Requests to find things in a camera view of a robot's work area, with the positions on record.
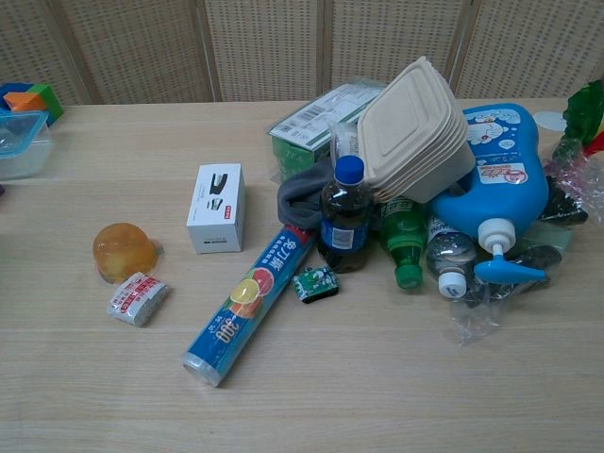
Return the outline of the small green snack packet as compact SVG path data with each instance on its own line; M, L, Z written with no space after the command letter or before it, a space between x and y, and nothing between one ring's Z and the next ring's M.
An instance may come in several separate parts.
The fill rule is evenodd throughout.
M339 279L328 266L307 268L293 276L292 284L298 299L304 304L333 296L340 290Z

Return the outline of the white red snack packet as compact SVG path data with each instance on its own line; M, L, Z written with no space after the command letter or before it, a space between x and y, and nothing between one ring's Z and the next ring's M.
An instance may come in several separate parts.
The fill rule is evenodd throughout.
M159 309L171 288L155 277L137 272L122 283L107 306L107 315L143 327Z

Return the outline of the colourful toy blocks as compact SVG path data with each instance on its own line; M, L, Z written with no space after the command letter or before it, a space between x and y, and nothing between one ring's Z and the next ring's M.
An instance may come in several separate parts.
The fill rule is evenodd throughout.
M64 113L62 104L50 85L23 82L0 84L0 110L45 111L48 114L48 126L54 124Z

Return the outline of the dark cola bottle blue cap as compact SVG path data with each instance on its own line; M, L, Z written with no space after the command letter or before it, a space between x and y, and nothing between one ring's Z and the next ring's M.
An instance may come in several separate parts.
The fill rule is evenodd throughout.
M372 195L364 183L364 163L354 155L336 161L334 176L321 193L318 250L337 274L360 270L365 260Z

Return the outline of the grey cloth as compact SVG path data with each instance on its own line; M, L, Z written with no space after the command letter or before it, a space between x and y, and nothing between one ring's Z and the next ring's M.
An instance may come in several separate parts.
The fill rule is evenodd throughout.
M322 220L321 193L333 177L331 159L324 158L285 180L277 191L278 220L304 230L318 229Z

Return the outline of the pale green soap bar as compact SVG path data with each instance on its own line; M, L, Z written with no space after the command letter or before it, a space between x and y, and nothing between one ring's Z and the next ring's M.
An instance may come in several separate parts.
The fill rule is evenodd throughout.
M548 222L534 222L517 240L519 247L550 245L562 255L569 249L574 239L574 231L567 226L557 226Z

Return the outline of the green white cardboard box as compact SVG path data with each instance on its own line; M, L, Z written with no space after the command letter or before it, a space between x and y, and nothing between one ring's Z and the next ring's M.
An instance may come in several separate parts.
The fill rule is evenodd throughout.
M276 161L273 180L281 183L307 170L329 154L330 126L356 122L385 88L383 83L356 78L325 92L266 130Z

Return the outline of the stack of beige pulp containers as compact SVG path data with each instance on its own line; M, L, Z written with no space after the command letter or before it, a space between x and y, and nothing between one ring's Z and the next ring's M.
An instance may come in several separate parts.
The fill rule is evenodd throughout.
M378 203L427 203L475 167L469 125L446 80L421 57L358 120L364 180Z

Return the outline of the blue cling film roll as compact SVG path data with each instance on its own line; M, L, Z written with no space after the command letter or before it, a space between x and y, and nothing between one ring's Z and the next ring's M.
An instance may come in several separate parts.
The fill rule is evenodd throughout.
M290 283L316 241L314 230L285 225L181 356L183 367L216 387Z

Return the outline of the white stapler box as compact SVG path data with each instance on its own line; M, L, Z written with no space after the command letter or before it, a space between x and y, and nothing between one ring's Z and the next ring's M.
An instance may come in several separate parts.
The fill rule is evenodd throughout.
M244 207L240 163L200 165L186 222L195 253L241 252Z

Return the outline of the green red yellow toy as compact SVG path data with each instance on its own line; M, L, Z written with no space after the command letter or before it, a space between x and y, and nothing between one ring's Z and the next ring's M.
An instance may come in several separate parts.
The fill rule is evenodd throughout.
M604 78L574 93L562 118L566 122L564 138L579 140L586 156L604 151Z

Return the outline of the clear water bottle white cap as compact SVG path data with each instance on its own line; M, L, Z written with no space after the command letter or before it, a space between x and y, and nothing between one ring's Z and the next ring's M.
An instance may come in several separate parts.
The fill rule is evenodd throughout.
M440 294L454 299L463 297L477 258L474 241L431 215L426 256L428 269L438 280Z

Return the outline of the orange jelly cup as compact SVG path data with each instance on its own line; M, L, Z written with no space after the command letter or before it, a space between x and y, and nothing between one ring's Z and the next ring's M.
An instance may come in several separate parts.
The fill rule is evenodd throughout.
M122 283L137 272L152 271L162 254L159 243L130 223L104 227L92 243L96 268L108 283Z

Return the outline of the clear wrapped packet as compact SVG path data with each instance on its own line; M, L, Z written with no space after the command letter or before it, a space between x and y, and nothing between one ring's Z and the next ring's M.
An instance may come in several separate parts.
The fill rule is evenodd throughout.
M329 154L333 168L336 167L337 160L341 157L349 155L358 157L360 155L357 120L331 123L329 133Z

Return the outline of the blue pump lotion bottle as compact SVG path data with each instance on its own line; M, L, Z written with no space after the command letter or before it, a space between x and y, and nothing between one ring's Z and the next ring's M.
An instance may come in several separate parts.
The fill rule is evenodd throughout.
M505 259L548 200L536 122L512 103L473 107L463 114L476 164L461 180L464 193L440 193L430 202L432 212L492 255L474 267L479 279L501 285L544 280L545 271Z

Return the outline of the clear plastic container blue lid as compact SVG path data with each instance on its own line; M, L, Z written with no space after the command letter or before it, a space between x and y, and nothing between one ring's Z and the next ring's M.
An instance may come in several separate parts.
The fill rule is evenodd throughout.
M42 170L52 149L47 119L41 110L0 114L0 181Z

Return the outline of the green soda bottle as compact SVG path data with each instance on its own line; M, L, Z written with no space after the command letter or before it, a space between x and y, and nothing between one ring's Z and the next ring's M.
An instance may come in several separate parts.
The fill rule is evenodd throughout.
M422 206L398 196L381 206L380 240L394 260L397 285L414 290L423 284L420 260L424 253L427 232Z

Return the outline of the white round disc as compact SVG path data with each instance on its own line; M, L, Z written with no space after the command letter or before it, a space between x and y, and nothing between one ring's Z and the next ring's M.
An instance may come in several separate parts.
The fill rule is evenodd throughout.
M566 120L560 111L541 110L533 114L536 124L544 129L564 132L566 129Z

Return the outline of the clear plastic bag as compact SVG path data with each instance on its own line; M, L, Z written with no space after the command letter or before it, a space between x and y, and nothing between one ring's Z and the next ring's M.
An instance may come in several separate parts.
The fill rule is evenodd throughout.
M604 227L604 166L583 153L579 140L561 139L545 172L549 197L538 221L572 229L591 219ZM494 284L474 278L466 295L451 303L460 344L474 343L498 330L508 308L518 306L520 295L550 287L558 279L564 255L550 245L517 245L508 260L543 271L545 279Z

